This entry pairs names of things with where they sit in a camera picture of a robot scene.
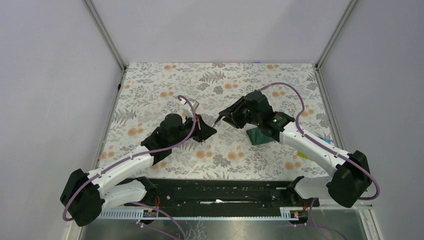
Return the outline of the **dark green cloth napkin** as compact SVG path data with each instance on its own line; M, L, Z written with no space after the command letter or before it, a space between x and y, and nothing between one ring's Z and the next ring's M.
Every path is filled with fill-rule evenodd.
M258 127L248 129L246 134L253 146L263 145L275 141L272 137L264 135Z

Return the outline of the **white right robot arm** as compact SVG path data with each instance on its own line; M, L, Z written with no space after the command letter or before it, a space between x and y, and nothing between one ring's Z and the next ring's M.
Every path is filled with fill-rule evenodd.
M287 191L287 201L293 206L318 198L351 208L372 183L368 160L362 152L349 153L311 134L294 117L274 111L258 90L220 111L219 117L237 129L254 125L265 136L302 152L325 170L327 177L302 177Z

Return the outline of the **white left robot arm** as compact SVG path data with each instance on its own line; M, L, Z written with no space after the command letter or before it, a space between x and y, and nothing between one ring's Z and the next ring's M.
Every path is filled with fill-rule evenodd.
M185 141L193 139L202 143L216 133L199 114L187 118L168 114L151 135L123 159L88 172L80 168L73 171L60 196L65 207L62 218L83 227L110 208L130 202L152 204L155 192L147 181L133 180L126 184L122 181L164 160Z

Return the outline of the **black table knife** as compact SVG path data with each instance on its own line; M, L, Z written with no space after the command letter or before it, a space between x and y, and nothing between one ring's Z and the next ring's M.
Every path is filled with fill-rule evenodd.
M214 121L214 123L211 125L212 128L215 128L219 121L223 118L223 115L219 115L218 118Z

